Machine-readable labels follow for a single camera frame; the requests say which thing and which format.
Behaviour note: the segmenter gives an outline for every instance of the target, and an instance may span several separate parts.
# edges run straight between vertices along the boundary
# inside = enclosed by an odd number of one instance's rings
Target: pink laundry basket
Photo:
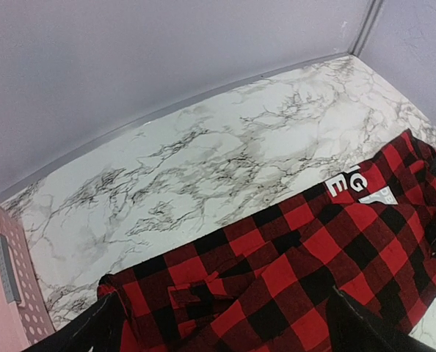
[[[23,228],[0,208],[0,351],[22,351],[53,332]]]

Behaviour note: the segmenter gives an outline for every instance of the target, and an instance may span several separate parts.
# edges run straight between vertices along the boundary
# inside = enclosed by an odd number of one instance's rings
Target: gray wall
[[[436,0],[387,0],[361,59],[436,124]]]
[[[0,0],[0,192],[209,89],[341,53],[368,0]]]

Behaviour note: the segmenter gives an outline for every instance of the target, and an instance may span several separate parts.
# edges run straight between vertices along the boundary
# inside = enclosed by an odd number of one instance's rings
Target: white marble surface
[[[98,279],[199,238],[436,129],[346,56],[231,90],[143,125],[4,203],[21,217],[56,327]],[[436,300],[413,336],[436,347]]]

